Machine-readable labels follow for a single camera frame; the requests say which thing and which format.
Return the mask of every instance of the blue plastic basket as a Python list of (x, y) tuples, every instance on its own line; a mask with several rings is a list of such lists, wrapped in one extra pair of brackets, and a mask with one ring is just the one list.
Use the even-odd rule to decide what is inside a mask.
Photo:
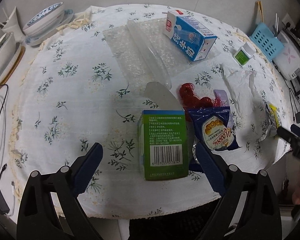
[(264, 23), (258, 24), (250, 39), (261, 49), (269, 61), (272, 61), (284, 47)]

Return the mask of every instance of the pill bottle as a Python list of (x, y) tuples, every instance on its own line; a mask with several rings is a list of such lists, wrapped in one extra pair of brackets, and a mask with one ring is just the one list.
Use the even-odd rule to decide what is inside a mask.
[(234, 59), (241, 66), (246, 64), (255, 54), (256, 49), (250, 42), (246, 42), (243, 46), (241, 46), (238, 51), (234, 54)]

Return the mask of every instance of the white appliance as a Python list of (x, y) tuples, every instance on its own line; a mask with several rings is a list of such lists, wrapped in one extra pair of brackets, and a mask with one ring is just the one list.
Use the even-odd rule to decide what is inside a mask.
[(273, 61), (286, 80), (294, 79), (300, 75), (300, 52), (284, 31), (281, 31), (277, 38), (284, 48)]

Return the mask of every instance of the floral tablecloth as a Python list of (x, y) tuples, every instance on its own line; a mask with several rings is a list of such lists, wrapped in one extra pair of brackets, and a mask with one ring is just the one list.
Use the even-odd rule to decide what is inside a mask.
[[(180, 212), (219, 197), (204, 174), (169, 181), (145, 181), (139, 173), (137, 120), (143, 109), (158, 105), (137, 93), (125, 79), (104, 32), (136, 22), (164, 18), (170, 7), (159, 5), (91, 6), (91, 23), (67, 28), (47, 40), (24, 80), (14, 109), (10, 136), (12, 173), (16, 196), (22, 196), (29, 174), (56, 172), (84, 155), (94, 142), (104, 148), (103, 160), (84, 194), (79, 195), (86, 214), (101, 218), (146, 218)], [(171, 92), (186, 82), (200, 96), (214, 98), (213, 89), (227, 92), (241, 146), (219, 152), (228, 164), (257, 172), (279, 160), (288, 150), (277, 138), (257, 139), (266, 130), (264, 102), (280, 108), (283, 126), (292, 123), (289, 98), (284, 96), (275, 71), (255, 55), (244, 67), (233, 59), (243, 45), (237, 28), (202, 14), (186, 11), (218, 36), (215, 54), (187, 62), (185, 70), (171, 76)], [(58, 214), (62, 210), (55, 199)]]

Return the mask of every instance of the milk carton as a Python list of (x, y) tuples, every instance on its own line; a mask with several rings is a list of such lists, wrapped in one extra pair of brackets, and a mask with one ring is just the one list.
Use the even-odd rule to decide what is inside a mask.
[(180, 10), (168, 11), (163, 33), (191, 60), (204, 59), (217, 36)]

